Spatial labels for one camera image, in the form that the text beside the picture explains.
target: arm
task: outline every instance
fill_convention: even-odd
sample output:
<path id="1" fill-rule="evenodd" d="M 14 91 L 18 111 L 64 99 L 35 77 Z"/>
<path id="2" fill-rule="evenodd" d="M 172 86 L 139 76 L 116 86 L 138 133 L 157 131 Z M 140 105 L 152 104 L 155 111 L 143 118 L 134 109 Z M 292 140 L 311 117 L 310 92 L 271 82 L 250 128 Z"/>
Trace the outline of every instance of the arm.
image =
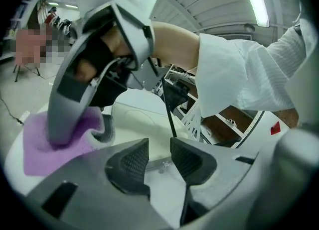
<path id="1" fill-rule="evenodd" d="M 230 105 L 262 111 L 293 107 L 285 84 L 306 53 L 303 40 L 292 28 L 266 48 L 254 41 L 227 41 L 209 34 L 197 36 L 171 24 L 153 25 L 154 57 L 186 70 L 197 66 L 193 72 L 203 117 L 215 115 Z M 130 53 L 116 27 L 101 39 L 115 57 Z M 78 72 L 86 73 L 84 81 L 88 81 L 96 71 L 82 61 Z"/>

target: blurred person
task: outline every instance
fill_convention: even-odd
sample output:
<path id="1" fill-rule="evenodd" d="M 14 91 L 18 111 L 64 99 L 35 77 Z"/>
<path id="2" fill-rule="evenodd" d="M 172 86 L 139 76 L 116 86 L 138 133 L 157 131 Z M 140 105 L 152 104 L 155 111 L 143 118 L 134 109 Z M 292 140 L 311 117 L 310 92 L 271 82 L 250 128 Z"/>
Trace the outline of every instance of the blurred person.
<path id="1" fill-rule="evenodd" d="M 52 20 L 57 16 L 56 11 L 57 11 L 57 8 L 54 6 L 48 11 L 49 15 L 45 19 L 45 22 L 44 22 L 45 24 L 51 24 Z"/>

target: black gripper pad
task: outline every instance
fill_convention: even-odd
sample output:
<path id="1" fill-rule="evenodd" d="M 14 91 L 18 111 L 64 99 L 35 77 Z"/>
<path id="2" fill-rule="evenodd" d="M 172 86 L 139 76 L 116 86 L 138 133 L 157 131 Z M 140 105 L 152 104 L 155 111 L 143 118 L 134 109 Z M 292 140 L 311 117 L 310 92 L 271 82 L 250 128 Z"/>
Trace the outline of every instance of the black gripper pad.
<path id="1" fill-rule="evenodd" d="M 150 188 L 144 185 L 146 165 L 149 162 L 149 139 L 112 156 L 106 163 L 109 181 L 121 192 L 150 197 Z"/>
<path id="2" fill-rule="evenodd" d="M 178 138 L 170 139 L 171 159 L 187 186 L 205 183 L 217 168 L 216 159 Z"/>

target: black cable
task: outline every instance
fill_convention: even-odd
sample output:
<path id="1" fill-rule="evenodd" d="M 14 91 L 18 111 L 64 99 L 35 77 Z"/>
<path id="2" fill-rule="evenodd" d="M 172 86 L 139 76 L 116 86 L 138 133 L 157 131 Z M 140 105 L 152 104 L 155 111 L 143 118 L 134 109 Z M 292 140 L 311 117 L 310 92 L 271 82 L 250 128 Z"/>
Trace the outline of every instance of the black cable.
<path id="1" fill-rule="evenodd" d="M 158 59 L 158 66 L 161 67 L 160 59 Z M 163 87 L 163 98 L 164 98 L 164 103 L 165 103 L 165 107 L 166 107 L 166 111 L 167 111 L 169 125 L 170 125 L 171 132 L 173 133 L 173 137 L 177 137 L 175 126 L 174 126 L 174 122 L 173 122 L 173 119 L 171 117 L 169 103 L 168 103 L 168 101 L 166 99 L 166 84 L 165 83 L 166 83 L 165 78 L 162 77 L 161 78 L 161 85 Z"/>
<path id="2" fill-rule="evenodd" d="M 6 103 L 5 103 L 5 101 L 2 99 L 2 97 L 0 97 L 0 100 L 1 100 L 1 101 L 3 102 L 3 104 L 5 105 L 5 107 L 6 107 L 7 111 L 8 111 L 8 113 L 9 113 L 9 115 L 10 115 L 13 119 L 15 119 L 18 123 L 24 125 L 21 120 L 19 120 L 17 117 L 15 117 L 15 116 L 13 116 L 13 115 L 11 114 L 8 105 L 6 105 Z"/>

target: red object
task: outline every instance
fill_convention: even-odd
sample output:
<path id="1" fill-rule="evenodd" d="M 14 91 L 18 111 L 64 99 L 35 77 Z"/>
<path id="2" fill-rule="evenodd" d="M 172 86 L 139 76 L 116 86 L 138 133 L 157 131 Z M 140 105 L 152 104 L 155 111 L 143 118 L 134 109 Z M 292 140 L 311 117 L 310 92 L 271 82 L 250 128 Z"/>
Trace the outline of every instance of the red object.
<path id="1" fill-rule="evenodd" d="M 51 13 L 48 17 L 46 17 L 46 20 L 45 20 L 44 23 L 50 24 L 51 20 L 52 20 L 55 16 L 56 16 L 56 15 L 54 15 L 54 14 Z"/>
<path id="2" fill-rule="evenodd" d="M 280 124 L 277 122 L 272 128 L 270 128 L 271 135 L 279 133 L 280 132 Z"/>

